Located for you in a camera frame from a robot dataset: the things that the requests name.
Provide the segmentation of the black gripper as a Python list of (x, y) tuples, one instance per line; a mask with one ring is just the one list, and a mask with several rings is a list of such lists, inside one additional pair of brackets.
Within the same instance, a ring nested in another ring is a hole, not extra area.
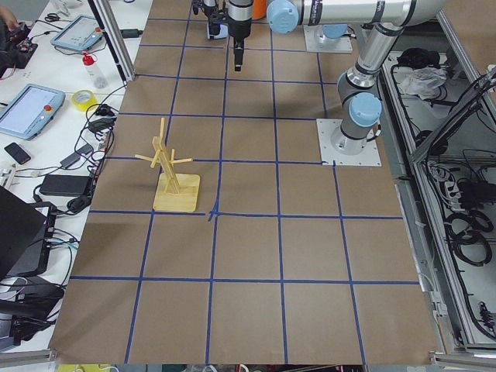
[(208, 25), (218, 26), (226, 22), (226, 10), (217, 8), (207, 9)]
[(243, 66), (244, 40), (251, 32), (253, 17), (253, 0), (228, 0), (227, 23), (229, 35), (234, 38), (234, 71), (241, 71)]

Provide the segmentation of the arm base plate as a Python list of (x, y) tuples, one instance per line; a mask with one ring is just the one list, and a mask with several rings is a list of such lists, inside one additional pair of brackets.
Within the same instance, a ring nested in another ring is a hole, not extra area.
[(342, 119), (317, 119), (321, 163), (327, 166), (380, 167), (381, 158), (374, 134), (350, 139), (341, 131)]
[(313, 53), (351, 54), (353, 47), (346, 23), (304, 26), (305, 46)]

